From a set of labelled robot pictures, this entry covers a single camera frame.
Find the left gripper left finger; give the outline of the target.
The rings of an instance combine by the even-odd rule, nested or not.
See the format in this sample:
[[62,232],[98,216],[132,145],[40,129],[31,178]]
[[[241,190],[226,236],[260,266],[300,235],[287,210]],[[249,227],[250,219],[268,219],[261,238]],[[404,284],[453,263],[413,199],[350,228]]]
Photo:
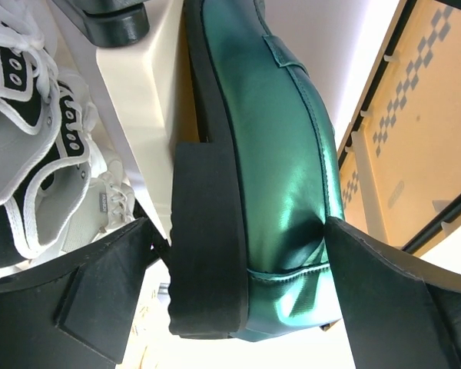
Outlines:
[[0,279],[0,368],[114,368],[149,264],[147,219]]

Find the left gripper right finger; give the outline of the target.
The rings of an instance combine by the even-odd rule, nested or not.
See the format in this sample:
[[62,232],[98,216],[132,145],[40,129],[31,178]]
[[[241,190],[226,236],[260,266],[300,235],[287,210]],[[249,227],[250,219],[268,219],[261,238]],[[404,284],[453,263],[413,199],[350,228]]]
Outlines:
[[356,367],[461,368],[461,274],[339,218],[324,238]]

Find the black white sneaker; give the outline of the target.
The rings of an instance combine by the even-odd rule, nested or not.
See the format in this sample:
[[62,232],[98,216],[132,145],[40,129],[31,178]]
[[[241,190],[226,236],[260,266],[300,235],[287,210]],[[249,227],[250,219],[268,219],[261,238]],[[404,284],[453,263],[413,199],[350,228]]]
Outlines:
[[54,144],[0,205],[0,268],[38,257],[61,238],[91,179],[98,110],[79,73],[59,72],[61,128]]
[[48,153],[61,126],[58,67],[36,1],[0,1],[0,205]]

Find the white sneaker one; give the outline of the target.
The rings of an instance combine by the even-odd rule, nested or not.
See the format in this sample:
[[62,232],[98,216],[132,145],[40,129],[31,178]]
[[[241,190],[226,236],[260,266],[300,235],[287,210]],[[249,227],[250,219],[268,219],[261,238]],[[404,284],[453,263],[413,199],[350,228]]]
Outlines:
[[132,222],[134,203],[134,190],[119,155],[110,148],[92,145],[88,190],[61,236],[57,255],[82,248]]

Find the green pointed shoe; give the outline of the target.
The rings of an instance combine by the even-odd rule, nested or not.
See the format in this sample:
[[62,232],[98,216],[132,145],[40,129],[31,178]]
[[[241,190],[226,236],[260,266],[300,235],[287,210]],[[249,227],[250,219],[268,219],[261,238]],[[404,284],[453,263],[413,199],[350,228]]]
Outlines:
[[262,1],[186,1],[200,136],[176,147],[170,332],[256,342],[341,317],[324,240],[343,217],[333,126]]
[[144,1],[72,1],[78,27],[95,46],[117,48],[132,45],[150,30]]

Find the beige sneaker one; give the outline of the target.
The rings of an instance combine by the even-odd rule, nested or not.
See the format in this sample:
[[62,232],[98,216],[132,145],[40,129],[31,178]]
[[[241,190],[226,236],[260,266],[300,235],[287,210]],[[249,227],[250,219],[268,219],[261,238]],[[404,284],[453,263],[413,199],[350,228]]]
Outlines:
[[123,361],[116,368],[161,368],[167,343],[167,308],[161,287],[143,290],[136,307]]

